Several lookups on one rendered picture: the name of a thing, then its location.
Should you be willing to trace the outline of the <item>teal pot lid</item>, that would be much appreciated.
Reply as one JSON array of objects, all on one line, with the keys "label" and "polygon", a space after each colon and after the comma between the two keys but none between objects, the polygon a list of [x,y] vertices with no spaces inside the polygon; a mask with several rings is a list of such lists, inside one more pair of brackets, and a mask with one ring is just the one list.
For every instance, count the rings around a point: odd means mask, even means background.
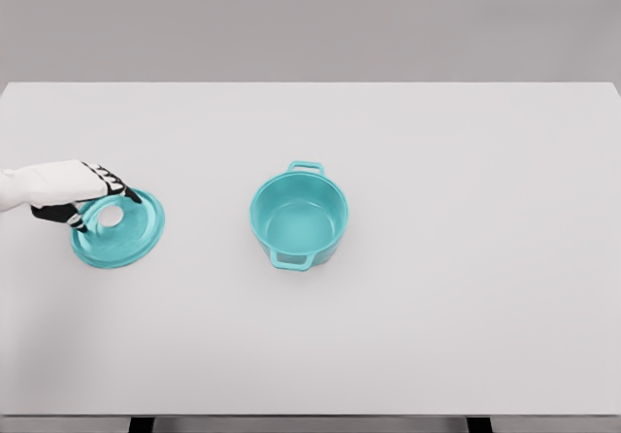
[{"label": "teal pot lid", "polygon": [[[113,195],[88,201],[81,207],[88,231],[71,232],[71,246],[77,258],[96,268],[112,269],[134,263],[155,247],[164,231],[164,209],[153,194],[140,189],[135,192],[141,204]],[[119,207],[122,218],[113,226],[105,226],[100,215],[110,207]]]}]

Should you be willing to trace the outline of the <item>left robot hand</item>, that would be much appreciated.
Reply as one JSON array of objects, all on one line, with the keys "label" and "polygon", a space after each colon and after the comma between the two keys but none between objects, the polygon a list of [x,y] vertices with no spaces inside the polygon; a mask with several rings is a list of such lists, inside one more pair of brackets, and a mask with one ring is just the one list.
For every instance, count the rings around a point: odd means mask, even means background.
[{"label": "left robot hand", "polygon": [[15,176],[34,217],[67,224],[82,234],[88,232],[80,213],[84,203],[115,195],[143,203],[119,176],[97,163],[77,159],[41,163],[19,168]]}]

